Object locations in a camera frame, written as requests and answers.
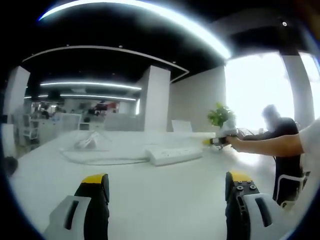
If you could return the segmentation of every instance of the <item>white table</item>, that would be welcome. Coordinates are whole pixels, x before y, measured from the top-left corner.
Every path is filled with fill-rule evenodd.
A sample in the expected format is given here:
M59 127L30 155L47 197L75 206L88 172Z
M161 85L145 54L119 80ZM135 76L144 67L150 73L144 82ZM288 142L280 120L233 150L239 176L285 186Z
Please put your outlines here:
M262 159L226 148L219 152L207 149L203 158L168 166L155 167L148 162L81 165L65 161L59 152L75 134L60 136L20 158L10 179L23 211L40 232L48 226L52 210L73 195L85 177L98 173L109 176L108 235L112 240L226 239L225 175L229 170L247 173L261 192L273 192L275 164L271 157ZM114 143L136 140L135 148L143 143L197 145L208 137L205 133L173 132L105 134Z

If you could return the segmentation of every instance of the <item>black ceiling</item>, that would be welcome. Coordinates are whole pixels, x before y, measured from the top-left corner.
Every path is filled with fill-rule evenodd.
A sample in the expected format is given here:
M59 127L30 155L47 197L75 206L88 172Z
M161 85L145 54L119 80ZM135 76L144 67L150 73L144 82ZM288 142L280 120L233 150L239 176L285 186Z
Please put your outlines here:
M40 93L39 83L50 79L100 79L135 83L154 65L171 71L171 79L183 70L143 56L105 49L64 49L35 56L33 54L66 46L107 46L140 52L163 59L190 71L186 77L221 66L223 59L196 37L162 17L133 6L95 3L75 6L37 19L53 6L71 1L29 1L8 8L17 16L6 30L13 36L7 50L8 64L21 65L31 72L28 93ZM278 1L154 0L206 26L213 21L247 8L277 8ZM279 46L273 29L248 31L231 37L232 47Z

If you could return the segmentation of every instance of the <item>power strip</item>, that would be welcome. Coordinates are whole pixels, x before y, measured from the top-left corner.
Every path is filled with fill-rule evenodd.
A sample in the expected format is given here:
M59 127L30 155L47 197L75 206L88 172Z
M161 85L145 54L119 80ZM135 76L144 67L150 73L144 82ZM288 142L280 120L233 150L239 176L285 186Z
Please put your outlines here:
M199 147L163 148L147 150L146 154L153 165L162 166L201 158L203 150Z

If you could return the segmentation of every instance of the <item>office desk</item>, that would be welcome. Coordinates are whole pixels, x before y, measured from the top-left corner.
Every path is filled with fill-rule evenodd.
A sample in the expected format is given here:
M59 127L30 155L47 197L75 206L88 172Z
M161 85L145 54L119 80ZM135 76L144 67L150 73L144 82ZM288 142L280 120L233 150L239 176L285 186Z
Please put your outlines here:
M238 154L225 148L219 152L205 149L203 158L159 167L148 162L82 165L65 161L59 152L78 133L62 135L20 158L10 179L19 204L40 232L48 226L52 210L67 195L73 195L85 177L93 174L109 175L108 235L112 240L226 239L225 175L229 170L247 173L261 192L273 192L272 158ZM114 143L136 140L135 148L143 143L159 146L169 143L176 147L179 141L182 145L198 144L208 136L208 133L173 132L106 134Z

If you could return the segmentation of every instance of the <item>potted plant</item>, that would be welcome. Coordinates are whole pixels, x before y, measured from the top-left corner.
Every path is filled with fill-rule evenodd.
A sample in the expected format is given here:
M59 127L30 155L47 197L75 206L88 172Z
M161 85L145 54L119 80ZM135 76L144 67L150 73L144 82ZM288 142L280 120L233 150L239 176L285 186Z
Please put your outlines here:
M215 107L216 110L210 110L210 112L207 115L209 122L213 126L219 126L220 128L222 128L225 121L236 121L236 115L229 107L223 106L219 102L216 103Z

